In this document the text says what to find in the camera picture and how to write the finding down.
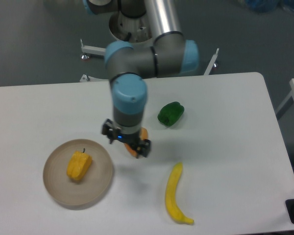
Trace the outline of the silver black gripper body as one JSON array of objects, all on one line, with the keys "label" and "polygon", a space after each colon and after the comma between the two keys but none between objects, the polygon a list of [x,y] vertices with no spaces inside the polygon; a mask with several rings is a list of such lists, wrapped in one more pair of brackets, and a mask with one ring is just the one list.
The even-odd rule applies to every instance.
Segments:
[{"label": "silver black gripper body", "polygon": [[140,133],[140,125],[125,127],[113,124],[111,143],[113,143],[114,141],[119,141],[128,145],[137,145],[140,142]]}]

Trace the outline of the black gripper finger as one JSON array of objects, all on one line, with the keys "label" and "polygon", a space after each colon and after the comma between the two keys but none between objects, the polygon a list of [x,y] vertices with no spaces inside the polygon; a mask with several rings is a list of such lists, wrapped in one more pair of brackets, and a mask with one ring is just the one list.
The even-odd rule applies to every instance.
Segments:
[{"label": "black gripper finger", "polygon": [[144,139],[139,140],[137,143],[128,144],[127,150],[135,158],[147,158],[151,150],[151,141]]},{"label": "black gripper finger", "polygon": [[101,134],[109,139],[110,144],[113,143],[113,141],[116,139],[117,134],[112,120],[106,119],[106,121],[102,125]]}]

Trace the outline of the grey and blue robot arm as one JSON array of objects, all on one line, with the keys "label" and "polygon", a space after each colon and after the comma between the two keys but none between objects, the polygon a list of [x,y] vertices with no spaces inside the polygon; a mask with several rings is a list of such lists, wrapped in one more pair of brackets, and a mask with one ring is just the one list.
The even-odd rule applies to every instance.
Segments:
[{"label": "grey and blue robot arm", "polygon": [[105,49],[113,119],[107,119],[101,131],[110,141],[126,144],[135,157],[147,157],[151,142],[142,138],[141,130],[147,102],[145,80],[196,70],[197,44],[184,38],[172,0],[86,0],[83,4],[92,14],[117,12],[126,19],[147,19],[145,32],[151,35],[151,46],[133,46],[129,32]]}]

